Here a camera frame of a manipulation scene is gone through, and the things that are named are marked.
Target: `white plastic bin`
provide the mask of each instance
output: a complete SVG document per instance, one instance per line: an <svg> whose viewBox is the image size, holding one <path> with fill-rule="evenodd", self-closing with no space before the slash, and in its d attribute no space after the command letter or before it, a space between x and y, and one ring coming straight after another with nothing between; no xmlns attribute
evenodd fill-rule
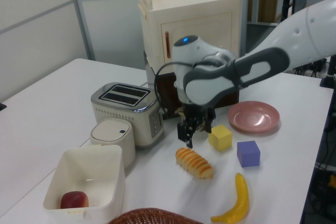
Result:
<svg viewBox="0 0 336 224"><path fill-rule="evenodd" d="M118 145L64 152L50 182L44 209L57 223L109 223L121 213L125 173ZM63 194L83 191L89 207L60 209Z"/></svg>

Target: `cube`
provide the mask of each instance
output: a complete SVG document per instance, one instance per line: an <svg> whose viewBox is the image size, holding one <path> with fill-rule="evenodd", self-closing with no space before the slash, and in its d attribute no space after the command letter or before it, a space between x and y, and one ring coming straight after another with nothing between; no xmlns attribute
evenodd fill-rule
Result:
<svg viewBox="0 0 336 224"><path fill-rule="evenodd" d="M232 146L232 132L224 125L218 125L209 133L209 143L219 152Z"/></svg>
<svg viewBox="0 0 336 224"><path fill-rule="evenodd" d="M260 150L255 141L238 142L237 156L242 167L260 164Z"/></svg>

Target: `yellow cube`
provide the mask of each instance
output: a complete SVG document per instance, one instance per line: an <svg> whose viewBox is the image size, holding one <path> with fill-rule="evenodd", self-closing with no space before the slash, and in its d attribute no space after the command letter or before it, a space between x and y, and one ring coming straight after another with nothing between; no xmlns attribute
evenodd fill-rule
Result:
<svg viewBox="0 0 336 224"><path fill-rule="evenodd" d="M218 125L209 133L209 143L219 152L232 146L232 132L224 125Z"/></svg>

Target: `purple cube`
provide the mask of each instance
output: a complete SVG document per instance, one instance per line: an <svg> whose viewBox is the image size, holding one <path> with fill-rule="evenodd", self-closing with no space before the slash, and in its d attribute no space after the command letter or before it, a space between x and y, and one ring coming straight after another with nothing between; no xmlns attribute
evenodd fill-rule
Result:
<svg viewBox="0 0 336 224"><path fill-rule="evenodd" d="M238 142L237 156L242 167L260 164L260 150L255 141Z"/></svg>

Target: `wicker basket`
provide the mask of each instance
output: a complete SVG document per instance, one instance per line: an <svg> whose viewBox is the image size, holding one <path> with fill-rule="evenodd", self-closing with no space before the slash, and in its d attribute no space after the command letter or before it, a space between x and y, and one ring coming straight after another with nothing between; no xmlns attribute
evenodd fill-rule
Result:
<svg viewBox="0 0 336 224"><path fill-rule="evenodd" d="M182 215L157 208L139 208L126 212L109 224L202 224Z"/></svg>

